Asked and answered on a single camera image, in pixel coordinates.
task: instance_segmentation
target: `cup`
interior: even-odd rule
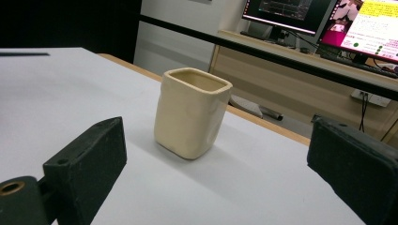
[[[232,84],[199,69],[166,71],[155,120],[157,143],[186,159],[202,156],[215,142]]]

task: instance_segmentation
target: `wooden desk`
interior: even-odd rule
[[[398,80],[339,65],[314,55],[303,54],[233,32],[220,31],[220,36],[266,52],[292,58],[300,63],[335,70],[351,79],[361,79],[391,90],[398,90]],[[303,123],[311,124],[313,116],[317,113],[354,128],[360,127],[362,106],[359,99],[351,97],[354,91],[352,87],[224,47],[216,48],[210,73],[231,82],[234,85],[235,95],[286,114]],[[397,101],[390,102],[386,108],[368,104],[364,118],[365,131],[387,142],[385,137],[389,136],[397,119]]]
[[[83,131],[122,116],[128,163],[93,224],[363,224],[308,168],[306,144],[229,109],[214,146],[185,160],[154,141],[160,83],[146,71],[83,49],[18,51],[50,56],[0,59],[0,180],[41,178]]]

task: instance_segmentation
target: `monitor screen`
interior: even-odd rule
[[[242,18],[315,36],[331,1],[335,2],[335,0],[246,0]]]
[[[318,43],[398,63],[398,1],[338,0]]]

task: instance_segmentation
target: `ceramic cup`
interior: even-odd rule
[[[187,159],[202,156],[217,138],[232,84],[195,68],[166,71],[155,120],[157,143]]]

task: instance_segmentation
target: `wall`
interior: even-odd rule
[[[141,14],[210,35],[236,26],[243,0],[144,0]],[[134,64],[161,75],[173,68],[208,71],[214,45],[140,22]]]

